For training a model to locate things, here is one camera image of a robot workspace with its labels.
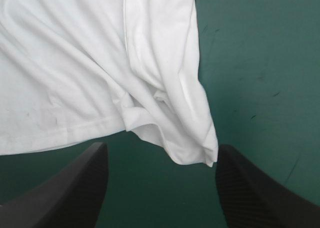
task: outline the stain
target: stain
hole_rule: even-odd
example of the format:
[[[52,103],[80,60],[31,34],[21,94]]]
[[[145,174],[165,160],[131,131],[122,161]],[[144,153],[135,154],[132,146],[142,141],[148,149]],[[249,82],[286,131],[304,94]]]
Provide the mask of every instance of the stain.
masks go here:
[[[279,94],[280,94],[280,91],[273,94],[272,97],[278,96]]]
[[[208,25],[205,26],[205,28],[202,30],[202,34],[204,34],[208,30]]]

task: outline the white cloth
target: white cloth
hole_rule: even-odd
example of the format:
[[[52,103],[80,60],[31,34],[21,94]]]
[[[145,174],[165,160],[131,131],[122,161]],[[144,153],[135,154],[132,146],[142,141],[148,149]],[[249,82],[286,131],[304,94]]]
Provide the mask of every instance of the white cloth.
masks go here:
[[[0,0],[0,154],[131,130],[212,166],[198,64],[195,0]]]

